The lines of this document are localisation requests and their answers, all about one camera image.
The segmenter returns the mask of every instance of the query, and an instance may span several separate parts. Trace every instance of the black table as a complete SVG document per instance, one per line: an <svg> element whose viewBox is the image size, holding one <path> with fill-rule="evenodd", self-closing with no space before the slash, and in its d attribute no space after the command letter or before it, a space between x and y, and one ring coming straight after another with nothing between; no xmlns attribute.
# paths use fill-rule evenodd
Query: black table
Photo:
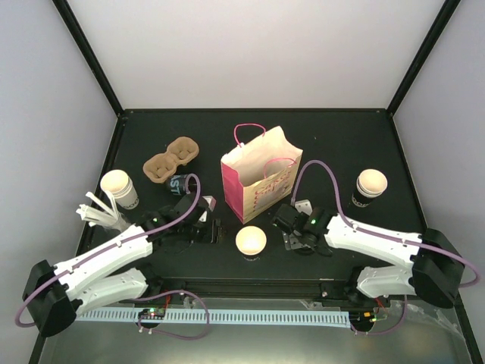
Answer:
<svg viewBox="0 0 485 364"><path fill-rule="evenodd" d="M125 170L139 194L139 206L124 211L129 220L135 222L147 211L177 202L178 198L163 185L152 183L143 174L142 165L164 152L177 137L186 136L199 144L200 153L186 167L179 167L177 173L199 176L202 194L216 198L214 215L227 230L219 244L193 244L185 250L181 245L179 251L159 250L142 259L153 265L167 287L185 287L204 297L317 299L323 289L341 292L352 267L387 265L343 249L335 250L332 258L286 251L281 232L270 223L281 202L249 222L264 230L268 243L259 260L246 261L235 246L236 233L243 225L224 201L221 179L221 157L235 147L233 129L241 123L259 123L267 129L280 125L286 138L303 149L301 165L311 159L326 162L339 182L343 209L349 217L398 231L424 230L393 120L384 110L129 111L119 130L122 133L112 151L115 157L110 168ZM238 135L241 141L248 142L260 132L258 128L246 127L240 128ZM350 203L350 197L357 176L366 168L382 171L389 184L382 196L360 209ZM332 184L323 168L315 165L305 172L298 199L309 199L314 207L336 208ZM82 250L111 237L96 227L92 234L84 234ZM338 296L336 293L328 298L335 300Z"/></svg>

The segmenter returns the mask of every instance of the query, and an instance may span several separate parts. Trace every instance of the gray wall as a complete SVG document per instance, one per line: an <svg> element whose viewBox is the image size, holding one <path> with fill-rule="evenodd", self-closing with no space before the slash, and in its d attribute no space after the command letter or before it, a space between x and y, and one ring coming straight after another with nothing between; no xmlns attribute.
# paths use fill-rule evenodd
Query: gray wall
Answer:
<svg viewBox="0 0 485 364"><path fill-rule="evenodd" d="M485 272L485 2L462 2L396 115L431 227ZM461 291L485 355L485 283Z"/></svg>
<svg viewBox="0 0 485 364"><path fill-rule="evenodd" d="M0 362L21 364L37 335L14 326L30 267L74 254L115 116L52 2L0 1L0 49Z"/></svg>

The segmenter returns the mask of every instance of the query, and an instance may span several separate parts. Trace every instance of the paper bag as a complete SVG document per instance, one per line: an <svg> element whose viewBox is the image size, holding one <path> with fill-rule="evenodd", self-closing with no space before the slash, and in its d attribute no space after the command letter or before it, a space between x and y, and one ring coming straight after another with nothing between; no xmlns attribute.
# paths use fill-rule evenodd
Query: paper bag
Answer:
<svg viewBox="0 0 485 364"><path fill-rule="evenodd" d="M263 134L244 145L236 130L246 125L261 127ZM286 140L281 127L240 124L234 138L238 146L221 159L222 182L227 204L245 224L291 193L303 151Z"/></svg>

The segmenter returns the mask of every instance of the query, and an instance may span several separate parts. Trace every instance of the pink bag side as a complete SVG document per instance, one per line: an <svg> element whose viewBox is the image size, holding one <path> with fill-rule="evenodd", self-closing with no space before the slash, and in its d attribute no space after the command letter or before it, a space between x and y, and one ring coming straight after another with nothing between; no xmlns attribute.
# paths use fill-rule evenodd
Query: pink bag side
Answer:
<svg viewBox="0 0 485 364"><path fill-rule="evenodd" d="M226 203L243 222L244 216L244 187L239 182L239 173L221 162L222 185Z"/></svg>

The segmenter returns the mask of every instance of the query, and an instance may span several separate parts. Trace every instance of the gray floor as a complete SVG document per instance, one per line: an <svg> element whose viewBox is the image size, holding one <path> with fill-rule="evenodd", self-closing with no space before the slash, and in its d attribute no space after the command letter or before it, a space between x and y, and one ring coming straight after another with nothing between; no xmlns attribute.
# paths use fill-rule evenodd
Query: gray floor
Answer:
<svg viewBox="0 0 485 364"><path fill-rule="evenodd" d="M397 321L398 308L391 309L392 318L378 323L377 331ZM192 342L140 334L132 324L77 322L47 340L41 363L471 362L465 342L456 332L454 312L444 312L446 318L439 320L432 310L427 313L410 312L398 331L382 337L356 337L341 328L214 325L207 337ZM171 329L196 334L200 326L173 325Z"/></svg>

